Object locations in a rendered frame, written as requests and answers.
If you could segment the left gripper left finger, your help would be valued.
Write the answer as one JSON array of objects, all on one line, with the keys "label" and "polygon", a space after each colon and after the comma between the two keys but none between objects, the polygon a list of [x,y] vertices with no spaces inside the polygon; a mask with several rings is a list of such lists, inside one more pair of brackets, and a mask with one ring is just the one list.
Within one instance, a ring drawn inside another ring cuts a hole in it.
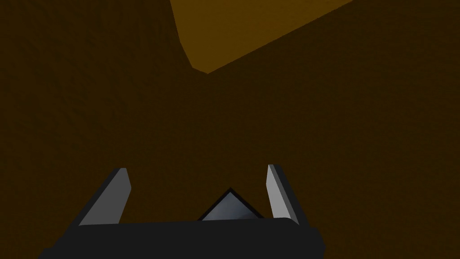
[{"label": "left gripper left finger", "polygon": [[126,168],[114,169],[77,217],[73,227],[81,225],[118,224],[131,192]]}]

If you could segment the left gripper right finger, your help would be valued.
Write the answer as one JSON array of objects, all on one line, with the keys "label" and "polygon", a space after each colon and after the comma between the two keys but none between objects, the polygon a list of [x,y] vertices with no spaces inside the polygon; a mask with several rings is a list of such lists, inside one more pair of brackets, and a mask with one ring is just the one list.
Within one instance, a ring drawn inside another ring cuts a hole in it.
[{"label": "left gripper right finger", "polygon": [[266,190],[274,218],[289,218],[301,226],[310,226],[293,188],[280,165],[268,165]]}]

